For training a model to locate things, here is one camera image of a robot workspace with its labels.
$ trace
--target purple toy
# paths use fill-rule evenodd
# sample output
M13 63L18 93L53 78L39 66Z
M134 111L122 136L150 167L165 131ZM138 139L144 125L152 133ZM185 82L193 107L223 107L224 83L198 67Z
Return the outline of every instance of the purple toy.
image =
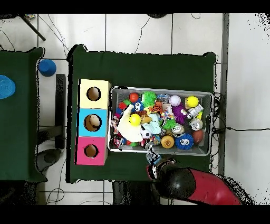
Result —
M187 118L187 112L184 105L180 103L179 106L172 107L172 112L175 116L176 122L183 125L185 123L185 118Z

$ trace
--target shape sorter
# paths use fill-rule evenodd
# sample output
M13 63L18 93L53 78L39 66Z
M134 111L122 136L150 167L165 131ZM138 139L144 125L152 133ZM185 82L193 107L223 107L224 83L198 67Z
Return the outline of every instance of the shape sorter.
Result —
M76 165L104 165L108 155L108 106L111 84L103 80L78 80L75 141Z

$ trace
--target white plush toy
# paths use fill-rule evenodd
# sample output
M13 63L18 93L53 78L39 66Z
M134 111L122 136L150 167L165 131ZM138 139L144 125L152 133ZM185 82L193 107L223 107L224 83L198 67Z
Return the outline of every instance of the white plush toy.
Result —
M117 130L126 140L129 140L130 142L141 142L141 125L133 126L129 123L129 117L133 108L134 105L130 104L124 111L123 116L119 120Z

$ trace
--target yellow box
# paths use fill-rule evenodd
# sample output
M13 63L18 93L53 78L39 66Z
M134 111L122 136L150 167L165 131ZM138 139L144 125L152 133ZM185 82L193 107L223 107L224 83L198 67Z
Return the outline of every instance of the yellow box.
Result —
M80 107L107 109L111 84L104 80L80 79Z

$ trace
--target pink box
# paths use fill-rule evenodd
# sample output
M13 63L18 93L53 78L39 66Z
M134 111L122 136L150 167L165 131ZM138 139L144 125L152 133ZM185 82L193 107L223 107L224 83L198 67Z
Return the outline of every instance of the pink box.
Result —
M84 149L88 145L95 145L98 149L96 157L87 157ZM78 137L78 145L76 150L76 165L104 165L108 155L107 137Z

